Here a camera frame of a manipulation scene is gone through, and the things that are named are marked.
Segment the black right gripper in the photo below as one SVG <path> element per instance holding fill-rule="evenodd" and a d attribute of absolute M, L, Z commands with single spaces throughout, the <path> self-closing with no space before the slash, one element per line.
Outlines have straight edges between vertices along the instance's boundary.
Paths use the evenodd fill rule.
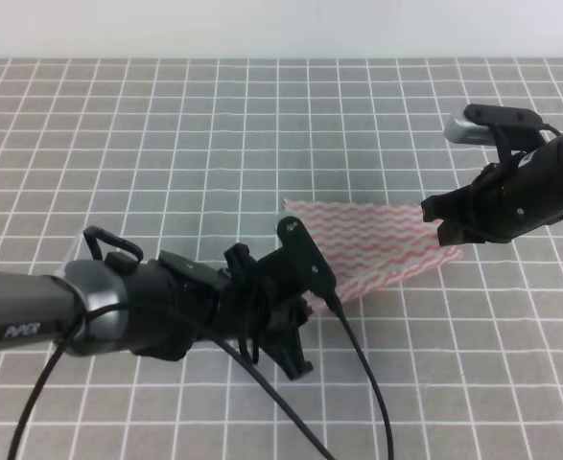
<path fill-rule="evenodd" d="M 441 246 L 508 243 L 563 220 L 563 161 L 514 157 L 481 174 L 470 187 L 427 197 L 421 209 L 425 222 L 443 220 L 437 227 Z"/>

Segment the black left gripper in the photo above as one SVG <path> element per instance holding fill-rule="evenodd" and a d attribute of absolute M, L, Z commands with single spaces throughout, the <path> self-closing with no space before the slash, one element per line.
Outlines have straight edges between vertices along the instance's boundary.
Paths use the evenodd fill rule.
<path fill-rule="evenodd" d="M 314 311 L 302 297 L 286 254 L 279 248 L 255 260 L 247 245 L 236 243 L 224 252 L 226 281 L 208 328 L 222 339 L 235 340 L 241 358 L 250 365 L 265 353 L 288 380 L 314 370 L 305 359 L 299 328 Z"/>

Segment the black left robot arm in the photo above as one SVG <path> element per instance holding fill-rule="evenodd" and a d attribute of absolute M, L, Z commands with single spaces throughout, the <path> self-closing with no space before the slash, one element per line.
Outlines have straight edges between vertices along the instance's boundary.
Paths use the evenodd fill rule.
<path fill-rule="evenodd" d="M 309 374 L 299 330 L 310 315 L 280 256 L 253 259 L 246 246 L 215 269 L 167 251 L 144 263 L 123 253 L 70 262 L 62 276 L 0 272 L 0 350 L 57 342 L 70 328 L 75 357 L 129 351 L 183 359 L 204 340 L 234 340 L 243 358 L 267 355 L 290 380 Z"/>

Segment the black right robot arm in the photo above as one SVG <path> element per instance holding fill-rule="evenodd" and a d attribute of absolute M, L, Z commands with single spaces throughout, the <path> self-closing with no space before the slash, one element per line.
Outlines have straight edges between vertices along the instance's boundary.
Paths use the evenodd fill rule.
<path fill-rule="evenodd" d="M 563 220 L 563 132 L 536 112 L 468 104 L 444 128 L 453 144 L 493 147 L 498 159 L 455 191 L 421 203 L 423 219 L 437 222 L 443 246 L 509 243 Z"/>

